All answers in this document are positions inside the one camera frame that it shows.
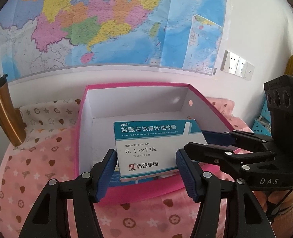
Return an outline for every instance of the travel mug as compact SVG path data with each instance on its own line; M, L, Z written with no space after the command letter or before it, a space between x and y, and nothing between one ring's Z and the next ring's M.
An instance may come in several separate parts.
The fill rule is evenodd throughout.
M17 147L24 142L26 132L14 110L6 77L7 74L0 77L0 125L9 141Z

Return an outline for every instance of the human hand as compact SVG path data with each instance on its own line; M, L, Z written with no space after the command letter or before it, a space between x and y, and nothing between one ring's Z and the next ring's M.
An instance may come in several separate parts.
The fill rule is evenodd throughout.
M257 200L259 201L260 205L264 212L267 211L267 201L277 204L281 201L281 199L288 193L289 191L275 191L272 192L269 196L267 196L262 191L254 191L254 195L256 196ZM293 205L293 191L289 194L288 197L281 203L280 208L288 208Z

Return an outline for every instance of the star pattern fabric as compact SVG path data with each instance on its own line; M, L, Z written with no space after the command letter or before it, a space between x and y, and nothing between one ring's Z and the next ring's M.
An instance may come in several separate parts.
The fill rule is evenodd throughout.
M249 130L239 118L231 116L231 101L210 101L223 111L231 124L238 126L236 129ZM0 231L4 237L19 237L37 196L50 179L63 182L75 178L75 144L72 141L79 106L80 103L68 100L68 103L56 101L20 109L27 124L28 141L16 148L10 145L2 162L4 168L0 169ZM48 123L49 118L54 120L54 124ZM220 179L231 180L222 172L216 175ZM73 215L72 201L68 200L67 204L68 214ZM143 202L108 206L95 204L94 207L105 238L182 238L190 237L199 204L188 197L185 189L181 189ZM225 207L225 202L222 202L221 212L225 212ZM221 213L217 238L222 237L223 217ZM69 225L71 237L76 238L73 218Z
M51 119L51 118L47 119L47 121L48 121L49 124L54 124L54 122L55 122L55 121L54 121L53 119Z

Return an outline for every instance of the pink bedsheet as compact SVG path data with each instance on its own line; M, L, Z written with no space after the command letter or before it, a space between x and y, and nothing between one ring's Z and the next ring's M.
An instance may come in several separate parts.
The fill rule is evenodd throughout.
M209 98L209 101L235 129L250 131L241 119L232 116L234 107L232 101L213 98ZM49 179L56 178L59 181L66 181L75 178L73 174L73 125L80 101L73 100L72 102L73 104L70 102L68 111L74 112L74 118L71 118L69 115L71 113L68 111L66 111L65 117L60 114L63 111L57 105L63 106L63 101L55 102L52 108L42 108L41 110L54 110L55 113L59 111L57 114L59 117L50 118L49 125L44 124L46 119L37 119L36 124L39 121L43 123L39 126L35 124L34 119L31 119L30 121L34 125L30 130L32 138L27 141L29 145L23 148L14 148L10 145L6 151L0 168L0 231L5 238L18 238L34 201ZM36 114L39 114L39 108L34 110ZM231 179L222 172L218 172L216 175L220 179ZM217 237L222 237L224 228L224 201L221 206ZM142 202L109 206L95 205L105 238L186 238L191 234L198 208L199 204L194 203L188 197L184 188ZM68 210L71 236L77 237L70 201Z

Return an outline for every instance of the map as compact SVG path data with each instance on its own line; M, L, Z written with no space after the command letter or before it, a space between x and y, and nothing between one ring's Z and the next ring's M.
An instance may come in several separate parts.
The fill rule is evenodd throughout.
M0 76L84 65L155 65L212 75L226 0L9 0Z

